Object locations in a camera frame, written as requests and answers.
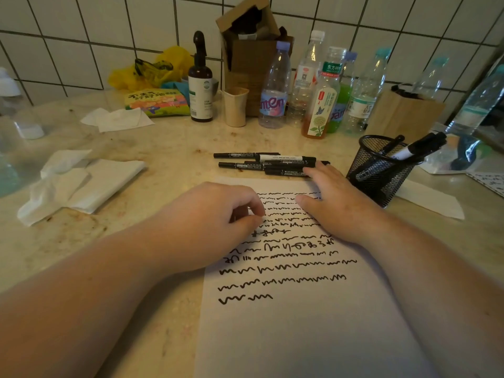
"bottle label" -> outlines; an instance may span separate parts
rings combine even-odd
[[[338,78],[343,69],[342,63],[325,62],[320,75],[324,77]]]
[[[330,121],[341,122],[343,119],[343,114],[346,110],[346,103],[335,103],[333,107],[333,111],[331,112]]]
[[[313,82],[317,81],[315,71],[314,67],[299,65],[294,78],[294,87],[309,88]]]
[[[326,86],[319,88],[315,92],[315,95],[317,96],[317,102],[313,107],[312,119],[310,121],[310,127],[308,128],[307,135],[321,137],[338,94],[336,90]]]
[[[369,118],[369,114],[371,114],[371,110],[375,105],[375,101],[366,101],[364,99],[351,97],[350,101],[348,101],[347,110],[349,115],[355,118]]]
[[[455,118],[455,122],[467,127],[478,127],[489,112],[490,110],[465,106]]]
[[[212,118],[212,79],[193,77],[189,77],[188,79],[189,101],[191,102],[191,116],[196,119]]]
[[[285,104],[287,103],[287,94],[274,97],[271,93],[261,93],[261,114],[269,116],[282,116],[285,112]]]

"pen holder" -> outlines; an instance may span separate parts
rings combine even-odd
[[[397,190],[418,164],[417,160],[396,160],[390,155],[398,152],[406,143],[400,143],[387,155],[379,152],[393,139],[381,135],[365,135],[359,139],[360,149],[355,156],[346,178],[357,189],[369,196],[376,204],[385,208]]]

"teal cloth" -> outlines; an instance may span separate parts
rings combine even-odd
[[[161,88],[176,88],[184,96],[187,101],[187,105],[191,105],[189,99],[189,83],[187,82],[165,82],[161,85]]]

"brown cardboard box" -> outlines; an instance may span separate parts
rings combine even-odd
[[[257,29],[262,32],[269,31],[269,40],[239,40],[236,34],[229,31],[233,21],[254,6],[261,11],[261,22],[257,24]],[[219,17],[216,22],[221,32],[224,88],[248,88],[249,95],[245,113],[249,116],[258,116],[261,89],[277,52],[275,39],[280,36],[280,31],[270,10],[270,2],[269,0],[243,0],[235,8]],[[290,42],[290,56],[294,38],[288,36],[286,41]]]
[[[444,106],[437,101],[404,98],[385,90],[369,116],[366,135],[395,138],[402,134],[406,143],[412,143],[429,133]]]

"cup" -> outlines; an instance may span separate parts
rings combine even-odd
[[[245,126],[245,106],[248,94],[248,88],[233,87],[224,90],[226,125],[231,127]]]

